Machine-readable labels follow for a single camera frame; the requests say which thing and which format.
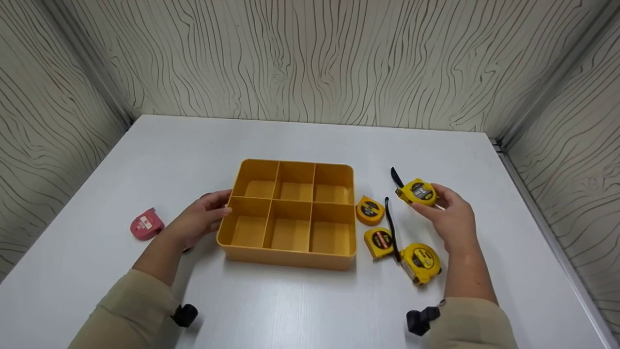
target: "patterned wall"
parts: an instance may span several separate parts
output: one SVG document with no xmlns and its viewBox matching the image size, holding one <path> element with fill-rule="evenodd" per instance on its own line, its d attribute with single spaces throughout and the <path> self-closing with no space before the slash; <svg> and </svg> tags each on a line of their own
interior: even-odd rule
<svg viewBox="0 0 620 349">
<path fill-rule="evenodd" d="M 66 0 L 135 114 L 495 137 L 599 0 Z"/>
<path fill-rule="evenodd" d="M 122 136 L 32 0 L 0 0 L 0 281 Z"/>
<path fill-rule="evenodd" d="M 509 156 L 620 340 L 620 23 Z"/>
</svg>

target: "pink tape measure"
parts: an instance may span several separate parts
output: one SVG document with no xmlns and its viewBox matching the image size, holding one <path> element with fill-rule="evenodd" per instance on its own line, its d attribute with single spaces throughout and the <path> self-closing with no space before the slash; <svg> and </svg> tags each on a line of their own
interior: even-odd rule
<svg viewBox="0 0 620 349">
<path fill-rule="evenodd" d="M 164 223 L 155 213 L 155 209 L 150 208 L 131 222 L 129 230 L 138 240 L 146 241 L 164 230 Z"/>
</svg>

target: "metal frame edge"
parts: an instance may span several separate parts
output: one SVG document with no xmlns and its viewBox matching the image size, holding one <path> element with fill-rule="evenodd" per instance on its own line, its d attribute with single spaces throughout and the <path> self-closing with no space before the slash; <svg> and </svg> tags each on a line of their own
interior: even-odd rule
<svg viewBox="0 0 620 349">
<path fill-rule="evenodd" d="M 508 172 L 508 175 L 515 184 L 517 191 L 523 198 L 525 206 L 528 207 L 529 213 L 532 215 L 532 218 L 534 218 L 534 221 L 536 221 L 536 225 L 538 225 L 538 228 L 540 229 L 542 235 L 544 236 L 545 240 L 547 240 L 549 248 L 556 256 L 557 261 L 562 266 L 562 269 L 564 270 L 564 273 L 568 277 L 570 285 L 573 288 L 573 292 L 575 292 L 579 303 L 581 303 L 583 310 L 585 311 L 586 315 L 590 319 L 590 322 L 592 323 L 592 326 L 594 326 L 594 329 L 596 330 L 599 338 L 601 338 L 601 342 L 603 343 L 604 347 L 606 349 L 620 348 L 620 345 L 618 344 L 616 338 L 609 329 L 607 322 L 604 320 L 600 311 L 596 307 L 596 304 L 590 297 L 590 294 L 583 285 L 581 279 L 579 278 L 579 275 L 577 275 L 575 268 L 573 268 L 573 266 L 570 264 L 570 261 L 566 257 L 564 250 L 557 242 L 556 237 L 551 231 L 549 224 L 547 224 L 547 221 L 542 215 L 542 212 L 538 209 L 534 198 L 532 197 L 532 195 L 530 195 L 528 188 L 525 186 L 523 180 L 521 180 L 521 177 L 519 176 L 519 173 L 517 172 L 512 161 L 510 161 L 509 157 L 502 152 L 499 152 L 497 155 L 502 161 L 506 172 Z"/>
<path fill-rule="evenodd" d="M 620 18 L 620 1 L 605 0 L 593 11 L 583 32 L 549 66 L 532 89 L 526 101 L 510 117 L 510 122 L 496 137 L 502 150 L 509 151 L 523 134 L 542 115 L 553 99 L 562 91 L 572 73 Z"/>
<path fill-rule="evenodd" d="M 86 78 L 95 86 L 95 89 L 127 130 L 134 122 L 133 110 L 123 98 L 123 93 L 108 74 L 95 46 L 73 17 L 67 5 L 58 0 L 34 0 L 34 3 L 52 26 L 69 54 L 84 70 Z"/>
</svg>

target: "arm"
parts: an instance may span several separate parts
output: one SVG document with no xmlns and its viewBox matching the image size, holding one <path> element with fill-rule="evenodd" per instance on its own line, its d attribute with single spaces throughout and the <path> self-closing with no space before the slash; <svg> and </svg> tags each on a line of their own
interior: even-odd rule
<svg viewBox="0 0 620 349">
<path fill-rule="evenodd" d="M 444 209 L 413 203 L 428 218 L 449 254 L 441 316 L 429 331 L 431 348 L 516 348 L 510 321 L 499 308 L 487 263 L 476 236 L 471 205 L 433 183 Z"/>
<path fill-rule="evenodd" d="M 218 229 L 231 211 L 224 207 L 229 196 L 230 190 L 207 194 L 181 212 L 99 302 L 69 349 L 150 347 L 179 305 L 170 286 L 183 250 Z"/>
<path fill-rule="evenodd" d="M 411 207 L 433 222 L 449 254 L 444 297 L 470 297 L 497 303 L 491 277 L 476 236 L 476 220 L 471 205 L 459 194 L 434 184 L 439 197 L 436 207 L 413 203 Z"/>
</svg>

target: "hand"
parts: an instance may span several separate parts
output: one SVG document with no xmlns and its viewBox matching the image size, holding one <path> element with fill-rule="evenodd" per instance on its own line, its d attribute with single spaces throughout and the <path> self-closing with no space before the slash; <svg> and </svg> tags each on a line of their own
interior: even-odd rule
<svg viewBox="0 0 620 349">
<path fill-rule="evenodd" d="M 216 232 L 222 218 L 233 211 L 225 207 L 230 195 L 230 189 L 203 195 L 187 206 L 161 234 L 178 238 L 186 248 L 193 247 L 206 234 Z"/>
<path fill-rule="evenodd" d="M 436 183 L 432 186 L 439 197 L 437 205 L 445 210 L 418 202 L 411 207 L 433 223 L 448 253 L 477 248 L 476 220 L 471 205 L 450 188 Z"/>
</svg>

